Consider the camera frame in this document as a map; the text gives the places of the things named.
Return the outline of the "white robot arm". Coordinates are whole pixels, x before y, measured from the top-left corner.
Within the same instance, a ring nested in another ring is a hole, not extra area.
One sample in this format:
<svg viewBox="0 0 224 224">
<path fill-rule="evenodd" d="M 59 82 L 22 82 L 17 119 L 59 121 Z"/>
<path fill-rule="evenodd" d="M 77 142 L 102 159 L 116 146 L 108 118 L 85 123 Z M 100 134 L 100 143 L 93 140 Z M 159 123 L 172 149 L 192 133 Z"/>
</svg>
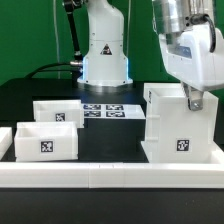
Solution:
<svg viewBox="0 0 224 224">
<path fill-rule="evenodd" d="M 99 92 L 130 85 L 122 13 L 107 0 L 85 4 L 89 51 L 78 84 Z M 213 0 L 152 0 L 152 8 L 166 72 L 181 81 L 189 109 L 200 110 L 204 92 L 224 88 L 224 37 L 214 24 Z"/>
</svg>

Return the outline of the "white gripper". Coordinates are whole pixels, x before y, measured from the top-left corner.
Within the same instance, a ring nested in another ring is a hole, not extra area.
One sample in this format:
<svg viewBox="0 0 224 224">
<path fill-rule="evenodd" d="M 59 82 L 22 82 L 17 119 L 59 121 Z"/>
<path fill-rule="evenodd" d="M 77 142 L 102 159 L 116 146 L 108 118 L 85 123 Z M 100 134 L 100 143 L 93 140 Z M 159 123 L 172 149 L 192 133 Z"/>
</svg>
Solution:
<svg viewBox="0 0 224 224">
<path fill-rule="evenodd" d="M 159 35 L 166 72 L 182 81 L 181 85 L 191 111 L 203 109 L 203 93 L 224 88 L 224 37 L 216 28 L 216 47 L 210 52 L 211 33 L 207 24 L 195 25 L 168 45 Z"/>
</svg>

